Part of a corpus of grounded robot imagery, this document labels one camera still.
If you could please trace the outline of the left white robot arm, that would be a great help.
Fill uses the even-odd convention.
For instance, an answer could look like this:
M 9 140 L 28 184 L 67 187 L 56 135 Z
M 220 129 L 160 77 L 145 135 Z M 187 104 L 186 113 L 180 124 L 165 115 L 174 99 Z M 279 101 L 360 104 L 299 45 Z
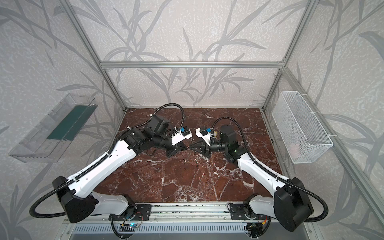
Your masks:
M 70 223 L 78 223 L 94 215 L 124 215 L 128 209 L 133 209 L 135 203 L 128 196 L 100 194 L 95 189 L 116 169 L 146 150 L 165 150 L 168 158 L 185 151 L 187 147 L 183 140 L 193 136 L 191 130 L 184 126 L 173 129 L 172 134 L 167 135 L 168 130 L 169 121 L 154 116 L 142 129 L 127 129 L 119 137 L 111 153 L 106 152 L 67 179 L 56 178 L 53 181 L 55 188 L 65 181 L 73 181 L 57 193 Z

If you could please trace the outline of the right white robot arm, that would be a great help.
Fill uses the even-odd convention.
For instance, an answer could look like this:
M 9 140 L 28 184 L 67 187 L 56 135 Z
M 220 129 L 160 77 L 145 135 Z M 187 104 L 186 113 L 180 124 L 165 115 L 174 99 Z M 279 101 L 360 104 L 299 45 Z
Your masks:
M 303 183 L 294 178 L 292 183 L 295 187 L 292 187 L 279 181 L 279 173 L 257 160 L 238 143 L 232 126 L 223 125 L 218 139 L 210 128 L 198 128 L 196 135 L 200 141 L 191 144 L 191 150 L 206 158 L 210 158 L 213 152 L 222 152 L 228 162 L 248 173 L 271 194 L 270 197 L 252 195 L 243 202 L 244 214 L 248 219 L 253 220 L 259 215 L 272 217 L 286 230 L 293 232 L 312 215 L 314 210 L 309 197 L 297 189 L 302 188 Z

